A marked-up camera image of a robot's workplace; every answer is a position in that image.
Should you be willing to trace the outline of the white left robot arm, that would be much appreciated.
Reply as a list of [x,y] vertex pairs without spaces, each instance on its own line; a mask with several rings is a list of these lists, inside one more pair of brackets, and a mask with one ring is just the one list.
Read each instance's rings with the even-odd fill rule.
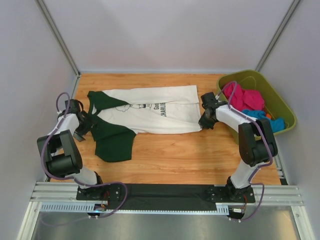
[[58,115],[55,128],[37,139],[41,166],[47,177],[73,180],[78,183],[77,200],[104,200],[106,189],[101,177],[83,166],[75,139],[83,141],[93,121],[84,111],[83,104],[71,99],[65,101],[65,110]]

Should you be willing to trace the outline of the white and green raglan t-shirt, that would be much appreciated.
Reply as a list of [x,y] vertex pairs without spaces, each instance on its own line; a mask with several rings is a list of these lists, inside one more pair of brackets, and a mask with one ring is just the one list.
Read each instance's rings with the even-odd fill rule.
[[137,134],[201,131],[196,85],[89,91],[95,155],[108,163],[132,159]]

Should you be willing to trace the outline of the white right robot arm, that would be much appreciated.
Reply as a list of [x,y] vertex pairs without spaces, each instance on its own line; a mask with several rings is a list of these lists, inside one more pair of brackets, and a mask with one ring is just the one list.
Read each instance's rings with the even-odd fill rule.
[[241,160],[222,192],[229,201],[236,202],[248,194],[257,172],[272,165],[273,158],[278,154],[271,124],[265,118],[248,116],[228,102],[219,101],[213,92],[202,95],[201,101],[204,113],[199,124],[203,129],[213,129],[216,123],[221,122],[238,133]]

